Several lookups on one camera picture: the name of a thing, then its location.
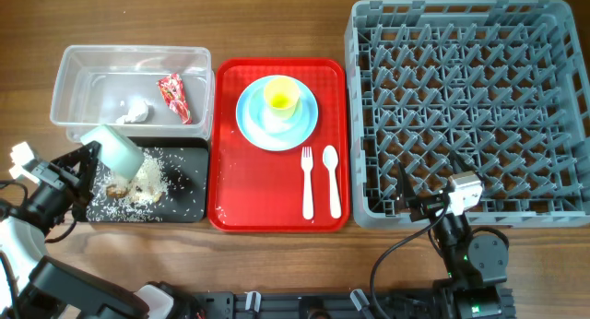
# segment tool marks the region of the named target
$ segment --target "gray dish rack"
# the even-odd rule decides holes
[[[359,1],[345,49],[361,227],[416,228],[394,209],[395,165],[432,194],[451,150],[484,178],[471,223],[590,222],[590,86],[565,2]]]

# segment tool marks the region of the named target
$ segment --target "clear plastic container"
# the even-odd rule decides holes
[[[162,98],[158,80],[178,73],[193,117],[182,124]],[[50,119],[80,137],[99,124],[126,136],[211,136],[215,78],[211,54],[200,47],[78,45],[64,52],[53,89]],[[134,103],[149,105],[146,121],[116,124]]]

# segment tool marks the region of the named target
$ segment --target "candy wrapper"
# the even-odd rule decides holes
[[[188,110],[188,103],[184,97],[183,80],[174,73],[158,81],[159,91],[166,101],[168,108],[176,112],[183,120],[183,124],[191,124],[191,112]]]

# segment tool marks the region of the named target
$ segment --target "yellow cup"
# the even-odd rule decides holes
[[[291,77],[279,76],[265,85],[266,107],[281,120],[287,120],[293,115],[300,95],[301,91]]]

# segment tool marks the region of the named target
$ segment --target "plastic utensil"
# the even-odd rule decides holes
[[[303,217],[313,219],[313,195],[312,195],[312,148],[305,147],[301,151],[301,168],[303,169]]]
[[[240,95],[236,105],[236,123],[243,136],[253,145],[270,151],[283,151],[299,146],[315,129],[318,119],[318,105],[313,93],[299,80],[297,83],[301,97],[295,114],[285,121],[285,131],[271,133],[270,128],[278,129],[277,123],[268,120],[262,90],[269,80],[278,76],[263,77],[250,84]]]
[[[330,174],[330,214],[332,214],[332,218],[339,219],[342,216],[342,208],[340,207],[340,195],[338,194],[338,183],[336,181],[338,154],[332,145],[324,148],[322,160]]]
[[[265,85],[266,108],[278,119],[287,120],[295,112],[301,95],[295,79],[287,76],[276,76]]]

